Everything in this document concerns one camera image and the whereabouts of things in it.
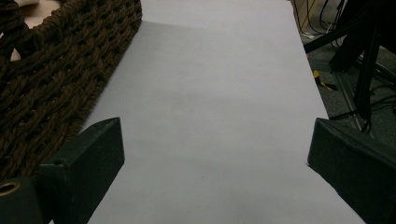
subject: yellow object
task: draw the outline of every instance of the yellow object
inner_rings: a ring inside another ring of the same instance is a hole
[[[322,87],[324,87],[324,88],[326,88],[326,89],[329,90],[329,91],[333,91],[332,88],[328,87],[328,86],[326,85],[326,83],[324,83],[324,82],[322,82],[322,81],[320,80],[320,77],[319,77],[319,76],[320,76],[319,71],[318,71],[318,70],[314,70],[314,78],[315,78],[315,81],[317,82],[317,84],[320,85],[320,86],[322,86]]]

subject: black stand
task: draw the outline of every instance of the black stand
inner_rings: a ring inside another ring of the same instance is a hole
[[[380,13],[387,0],[371,0],[350,22],[304,45],[305,53],[318,49],[347,35],[345,42],[330,61],[333,71],[346,71],[364,51],[361,73],[354,95],[354,103],[363,119],[370,119],[370,83],[380,45]]]

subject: brown wicker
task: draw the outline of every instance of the brown wicker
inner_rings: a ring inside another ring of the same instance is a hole
[[[64,0],[28,29],[18,5],[0,1],[0,181],[33,176],[78,133],[141,18],[139,0]]]

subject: black cable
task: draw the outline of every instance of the black cable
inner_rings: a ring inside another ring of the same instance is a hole
[[[339,21],[340,18],[341,18],[341,7],[340,7],[340,5],[337,7],[337,14],[335,15],[334,22],[332,23],[332,31],[335,30],[335,27],[337,26],[337,23],[338,23],[338,21]],[[337,46],[337,48],[340,48],[340,45],[338,44],[338,39],[335,40],[335,45]]]
[[[319,15],[320,26],[321,26],[323,29],[325,29],[325,30],[327,30],[327,28],[323,26],[323,22],[326,23],[326,24],[327,24],[327,22],[324,21],[324,20],[322,19],[322,17],[323,17],[324,8],[327,6],[327,3],[328,3],[328,2],[329,2],[329,0],[326,0],[326,1],[324,2],[323,7],[322,7],[322,10],[320,11],[320,15]]]
[[[379,86],[372,88],[372,91],[376,91],[376,90],[384,89],[384,88],[395,90],[396,87],[393,84],[383,84],[383,85],[379,85]]]
[[[380,100],[370,104],[370,107],[382,104],[384,102],[386,103],[386,101],[388,99],[391,99],[391,98],[396,98],[396,95],[391,95],[391,96],[387,96],[387,97],[385,97],[383,99],[380,99]],[[352,111],[349,111],[349,112],[346,112],[346,113],[343,113],[343,114],[339,114],[339,115],[336,115],[336,116],[333,116],[333,117],[329,117],[329,119],[331,119],[331,120],[346,119],[347,117],[352,116],[354,114],[357,114],[358,112],[359,112],[359,110],[356,109],[356,110],[352,110]]]
[[[369,117],[361,128],[361,133],[365,133],[366,129],[369,127],[368,132],[371,130],[371,117]]]
[[[311,29],[313,30],[313,31],[315,31],[315,32],[317,32],[318,34],[321,34],[321,35],[324,35],[322,32],[319,32],[319,31],[317,31],[315,28],[314,28],[314,26],[312,26],[312,24],[311,24],[311,20],[309,19],[309,12],[310,12],[310,10],[309,10],[309,0],[306,0],[306,17],[308,18],[308,24],[309,24],[309,27],[311,27]]]
[[[300,17],[299,17],[299,15],[298,15],[298,10],[297,10],[296,1],[295,1],[295,0],[292,0],[292,1],[293,1],[293,4],[294,4],[294,8],[296,9],[296,17],[297,17],[298,28],[300,29],[300,32],[301,32],[303,35],[311,35],[311,34],[305,33],[305,32],[303,31],[303,29],[301,28]]]
[[[330,42],[330,44],[332,45],[332,48],[334,49],[334,51],[337,51],[337,50],[338,50],[338,47],[336,47],[336,46],[334,45],[333,41]]]
[[[338,7],[337,7],[337,14],[336,14],[336,16],[335,16],[334,23],[333,23],[334,29],[335,29],[335,26],[338,25],[338,21],[340,20],[341,15],[342,15],[342,13],[343,13],[344,4],[345,4],[345,0],[341,0],[341,1],[340,1],[340,4],[338,4]]]
[[[372,111],[377,111],[377,110],[381,110],[383,108],[394,107],[394,106],[396,106],[396,101],[389,102],[389,105],[383,105],[383,106],[381,106],[379,108],[373,109]]]

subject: floor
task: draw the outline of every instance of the floor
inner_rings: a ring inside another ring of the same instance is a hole
[[[317,7],[314,8],[314,13],[310,20],[311,25],[304,28],[305,33],[317,34],[316,31],[318,31],[324,34],[327,32],[327,30],[322,28],[319,24],[319,15],[324,2],[325,0],[319,0]],[[339,2],[340,1],[329,1],[323,11],[322,19],[324,21],[330,24],[334,20]],[[329,26],[326,23],[322,23],[322,25],[325,28]],[[301,35],[301,39],[303,43],[314,40],[305,37],[305,35]],[[323,46],[307,54],[311,68],[313,71],[318,70],[320,80],[328,84],[328,86],[335,86],[337,89],[336,91],[331,91],[318,85],[318,90],[329,117],[334,117],[355,109],[352,98],[360,72],[360,69],[355,66],[344,73],[334,73],[331,70],[329,61],[336,51],[337,44],[341,45],[342,39],[339,39],[338,43],[333,42],[333,46],[328,44],[327,46]],[[396,74],[395,54],[381,48],[378,53],[377,63]],[[396,111],[394,111],[396,110],[396,89],[394,85],[389,85],[386,80],[380,77],[373,78],[370,88],[373,111],[372,122],[371,125],[365,129],[365,132],[374,139],[396,148]],[[387,100],[382,103],[377,103],[386,98]],[[359,130],[364,126],[364,119],[361,119],[360,116],[357,115],[348,116],[339,121]]]

